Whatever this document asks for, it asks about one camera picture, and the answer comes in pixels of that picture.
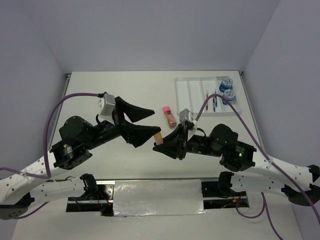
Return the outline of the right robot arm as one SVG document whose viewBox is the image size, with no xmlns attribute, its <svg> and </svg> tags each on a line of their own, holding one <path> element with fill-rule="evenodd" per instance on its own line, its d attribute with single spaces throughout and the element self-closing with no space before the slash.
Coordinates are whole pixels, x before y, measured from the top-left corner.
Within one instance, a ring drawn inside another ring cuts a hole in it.
<svg viewBox="0 0 320 240">
<path fill-rule="evenodd" d="M 205 195 L 226 198 L 243 192 L 263 192 L 285 197 L 300 206 L 319 202 L 320 188 L 314 184 L 320 177 L 318 166 L 303 167 L 265 158 L 254 146 L 239 141 L 239 135 L 224 124 L 216 125 L 209 135 L 188 134 L 187 127 L 179 124 L 153 150 L 179 160 L 187 154 L 219 158 L 226 170 L 219 173 L 213 187 L 204 187 Z"/>
</svg>

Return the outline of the red pen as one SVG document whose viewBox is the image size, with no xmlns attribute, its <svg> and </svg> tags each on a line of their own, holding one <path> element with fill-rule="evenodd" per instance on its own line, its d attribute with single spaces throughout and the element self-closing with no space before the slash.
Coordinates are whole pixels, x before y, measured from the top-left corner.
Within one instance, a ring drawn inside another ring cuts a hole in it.
<svg viewBox="0 0 320 240">
<path fill-rule="evenodd" d="M 209 91 L 206 90 L 206 104 L 205 104 L 205 111 L 209 111 Z"/>
</svg>

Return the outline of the blue pen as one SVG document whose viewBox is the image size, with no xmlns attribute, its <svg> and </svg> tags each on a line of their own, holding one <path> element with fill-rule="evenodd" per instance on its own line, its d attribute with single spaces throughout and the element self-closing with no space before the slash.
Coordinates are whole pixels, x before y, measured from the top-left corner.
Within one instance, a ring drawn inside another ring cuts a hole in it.
<svg viewBox="0 0 320 240">
<path fill-rule="evenodd" d="M 212 109 L 213 109 L 213 112 L 215 113 L 216 112 L 216 100 L 215 100 L 215 97 L 212 97 Z"/>
</svg>

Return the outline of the orange highlighter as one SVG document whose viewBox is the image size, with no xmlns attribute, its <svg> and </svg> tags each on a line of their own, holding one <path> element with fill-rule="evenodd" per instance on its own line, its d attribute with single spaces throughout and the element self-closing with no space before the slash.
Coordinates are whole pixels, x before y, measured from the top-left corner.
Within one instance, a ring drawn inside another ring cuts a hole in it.
<svg viewBox="0 0 320 240">
<path fill-rule="evenodd" d="M 158 135 L 154 137 L 154 140 L 155 140 L 155 145 L 156 146 L 162 145 L 164 143 L 163 138 L 161 136 L 158 136 Z"/>
</svg>

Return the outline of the yellow highlighter cap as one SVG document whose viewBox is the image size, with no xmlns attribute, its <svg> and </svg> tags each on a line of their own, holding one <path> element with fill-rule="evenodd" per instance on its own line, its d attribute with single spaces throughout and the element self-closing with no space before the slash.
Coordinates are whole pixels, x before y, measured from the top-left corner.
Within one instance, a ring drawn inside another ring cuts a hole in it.
<svg viewBox="0 0 320 240">
<path fill-rule="evenodd" d="M 155 137 L 155 139 L 162 139 L 163 137 L 162 137 L 161 131 L 158 132 L 158 133 L 156 133 L 156 134 L 154 135 L 154 137 Z"/>
</svg>

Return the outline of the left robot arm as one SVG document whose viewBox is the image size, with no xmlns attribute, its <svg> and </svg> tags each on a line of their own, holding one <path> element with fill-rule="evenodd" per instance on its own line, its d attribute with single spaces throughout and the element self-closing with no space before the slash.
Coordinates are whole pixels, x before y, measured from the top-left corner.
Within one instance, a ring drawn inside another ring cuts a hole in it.
<svg viewBox="0 0 320 240">
<path fill-rule="evenodd" d="M 0 218 L 23 219 L 29 209 L 38 211 L 47 203 L 62 198 L 84 197 L 91 200 L 100 194 L 92 174 L 64 181 L 55 177 L 91 158 L 91 150 L 122 137 L 138 148 L 161 131 L 158 126 L 139 125 L 152 116 L 151 109 L 132 105 L 119 96 L 97 93 L 99 113 L 96 125 L 80 116 L 70 117 L 60 128 L 61 140 L 48 147 L 48 130 L 43 131 L 43 156 L 22 170 L 10 169 L 11 176 L 0 181 Z"/>
</svg>

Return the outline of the teal pen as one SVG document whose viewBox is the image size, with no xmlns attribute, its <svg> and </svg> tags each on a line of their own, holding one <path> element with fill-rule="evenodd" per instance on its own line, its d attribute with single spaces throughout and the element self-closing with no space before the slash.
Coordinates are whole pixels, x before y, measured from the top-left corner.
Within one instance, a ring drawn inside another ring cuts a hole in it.
<svg viewBox="0 0 320 240">
<path fill-rule="evenodd" d="M 218 99 L 217 99 L 217 96 L 214 97 L 214 102 L 215 102 L 215 108 L 218 107 Z"/>
</svg>

